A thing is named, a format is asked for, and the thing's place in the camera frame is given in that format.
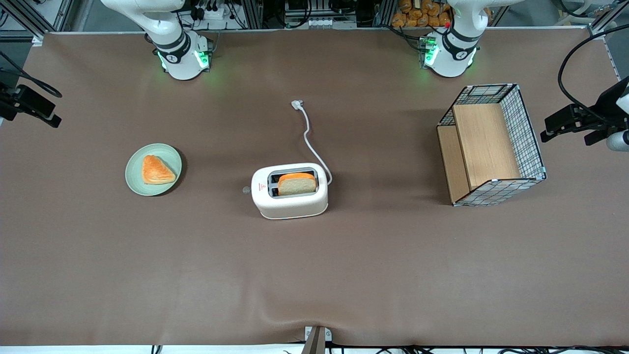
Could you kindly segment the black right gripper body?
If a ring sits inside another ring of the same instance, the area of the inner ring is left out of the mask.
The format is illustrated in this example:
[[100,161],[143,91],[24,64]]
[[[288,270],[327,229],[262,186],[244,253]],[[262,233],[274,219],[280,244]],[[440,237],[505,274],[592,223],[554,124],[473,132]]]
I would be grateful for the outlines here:
[[8,121],[13,121],[20,112],[17,96],[20,88],[10,87],[9,85],[0,83],[0,117]]

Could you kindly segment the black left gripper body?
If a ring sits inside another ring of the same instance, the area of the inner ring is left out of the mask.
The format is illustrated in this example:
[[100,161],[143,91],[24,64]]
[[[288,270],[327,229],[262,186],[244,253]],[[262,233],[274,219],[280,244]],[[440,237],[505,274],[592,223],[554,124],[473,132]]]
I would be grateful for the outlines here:
[[589,110],[582,105],[572,103],[575,123],[573,132],[582,131],[605,131],[607,134],[616,132],[615,123],[616,101],[597,102],[589,107]]

